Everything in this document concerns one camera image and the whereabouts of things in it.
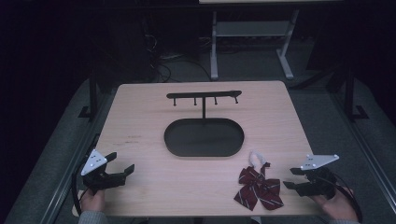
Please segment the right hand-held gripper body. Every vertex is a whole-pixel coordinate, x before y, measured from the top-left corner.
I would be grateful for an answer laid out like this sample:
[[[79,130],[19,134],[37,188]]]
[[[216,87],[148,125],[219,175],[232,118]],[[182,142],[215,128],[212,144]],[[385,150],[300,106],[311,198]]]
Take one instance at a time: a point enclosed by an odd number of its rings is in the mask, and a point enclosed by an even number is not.
[[[331,199],[335,195],[335,175],[326,167],[327,164],[337,161],[339,156],[332,155],[310,155],[300,166],[303,175],[308,182],[303,183],[298,193],[300,196],[323,195],[326,199]]]

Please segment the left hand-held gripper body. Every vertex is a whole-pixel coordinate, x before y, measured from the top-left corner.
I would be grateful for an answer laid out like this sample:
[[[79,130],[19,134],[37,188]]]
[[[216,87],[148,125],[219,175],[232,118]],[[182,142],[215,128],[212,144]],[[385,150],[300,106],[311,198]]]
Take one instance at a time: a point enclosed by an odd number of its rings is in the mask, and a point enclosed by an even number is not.
[[[88,156],[80,173],[83,184],[92,191],[123,186],[124,182],[121,181],[121,173],[108,174],[106,172],[107,164],[106,156],[94,149]]]

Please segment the person's left hand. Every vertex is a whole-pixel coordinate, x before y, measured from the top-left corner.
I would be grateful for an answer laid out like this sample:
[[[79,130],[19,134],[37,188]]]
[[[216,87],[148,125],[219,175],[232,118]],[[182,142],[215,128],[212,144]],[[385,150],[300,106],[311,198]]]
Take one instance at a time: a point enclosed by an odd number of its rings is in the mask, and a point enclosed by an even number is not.
[[[93,192],[91,189],[87,189],[80,200],[80,207],[83,212],[104,212],[105,205],[105,192],[103,190]]]

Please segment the person's right hand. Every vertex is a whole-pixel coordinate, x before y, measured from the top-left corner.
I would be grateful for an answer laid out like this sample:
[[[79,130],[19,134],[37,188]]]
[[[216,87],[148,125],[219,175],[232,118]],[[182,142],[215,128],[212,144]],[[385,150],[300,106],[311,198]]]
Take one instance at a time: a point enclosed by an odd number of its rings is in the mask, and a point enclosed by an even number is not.
[[[331,199],[322,195],[310,196],[322,211],[332,220],[358,221],[358,216],[348,197],[339,189]]]

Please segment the dark red striped bow tie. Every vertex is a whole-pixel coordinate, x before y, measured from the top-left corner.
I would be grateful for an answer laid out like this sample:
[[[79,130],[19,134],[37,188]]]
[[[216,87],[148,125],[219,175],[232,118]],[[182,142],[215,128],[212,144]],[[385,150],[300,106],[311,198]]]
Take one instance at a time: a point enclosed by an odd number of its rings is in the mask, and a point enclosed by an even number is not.
[[[282,207],[283,201],[280,198],[280,180],[267,178],[265,171],[271,166],[264,156],[257,152],[249,153],[249,166],[243,168],[238,176],[238,183],[242,186],[237,191],[233,199],[253,211],[257,203],[273,211]]]

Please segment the black metal stand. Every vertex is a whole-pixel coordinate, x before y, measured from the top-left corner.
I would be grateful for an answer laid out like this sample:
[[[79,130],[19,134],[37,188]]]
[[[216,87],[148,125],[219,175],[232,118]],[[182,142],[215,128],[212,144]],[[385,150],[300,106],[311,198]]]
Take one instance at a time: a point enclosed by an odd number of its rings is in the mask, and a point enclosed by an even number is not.
[[[346,117],[354,122],[356,119],[368,119],[368,115],[361,105],[354,105],[355,77],[348,63],[344,63],[345,98],[344,112]]]
[[[97,113],[97,82],[94,71],[89,75],[89,105],[83,106],[78,114],[80,118],[92,121]]]

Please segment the black hook stand with tray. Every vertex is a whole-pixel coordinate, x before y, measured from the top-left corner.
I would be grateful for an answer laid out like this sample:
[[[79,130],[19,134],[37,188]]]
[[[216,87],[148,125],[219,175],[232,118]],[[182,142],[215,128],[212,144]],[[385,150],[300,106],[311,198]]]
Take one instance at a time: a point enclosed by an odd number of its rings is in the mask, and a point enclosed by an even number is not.
[[[237,97],[241,94],[241,91],[167,93],[173,105],[177,105],[177,99],[202,100],[199,119],[177,119],[167,126],[163,135],[167,149],[178,157],[231,157],[236,154],[245,141],[244,130],[232,119],[208,118],[206,99],[213,98],[217,104],[218,98],[231,97],[238,103]]]

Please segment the grey metal rail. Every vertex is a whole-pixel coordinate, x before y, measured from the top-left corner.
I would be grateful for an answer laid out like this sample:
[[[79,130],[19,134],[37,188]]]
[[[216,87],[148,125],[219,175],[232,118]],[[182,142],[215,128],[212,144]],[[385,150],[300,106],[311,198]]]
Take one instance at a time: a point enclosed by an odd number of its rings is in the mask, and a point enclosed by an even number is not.
[[[366,162],[368,163],[369,169],[374,176],[374,180],[380,187],[382,194],[385,196],[391,210],[394,214],[396,214],[396,188],[392,185],[389,177],[386,175],[378,159],[375,157],[372,148],[363,137],[363,134],[357,126],[356,120],[351,119],[344,111],[342,100],[332,93],[330,94],[330,98],[332,99],[332,102],[334,103],[338,113],[357,142],[361,153],[363,154]]]
[[[40,157],[42,182],[48,181],[51,190],[44,194],[46,205],[39,224],[54,224],[64,203],[74,202],[73,188],[79,178],[74,179],[73,173],[96,146],[114,95],[114,91],[93,96],[79,91],[66,108]]]

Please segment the white metal table frame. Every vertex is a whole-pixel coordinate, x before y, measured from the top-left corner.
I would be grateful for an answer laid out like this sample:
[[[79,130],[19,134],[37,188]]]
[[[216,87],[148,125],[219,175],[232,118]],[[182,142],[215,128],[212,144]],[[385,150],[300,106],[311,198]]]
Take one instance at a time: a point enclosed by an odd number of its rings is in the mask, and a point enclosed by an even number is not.
[[[299,9],[294,9],[288,21],[219,21],[218,12],[212,12],[212,32],[210,51],[210,78],[219,79],[217,39],[219,37],[283,37],[283,46],[276,50],[277,58],[285,78],[294,79],[287,60],[287,51],[299,16]]]

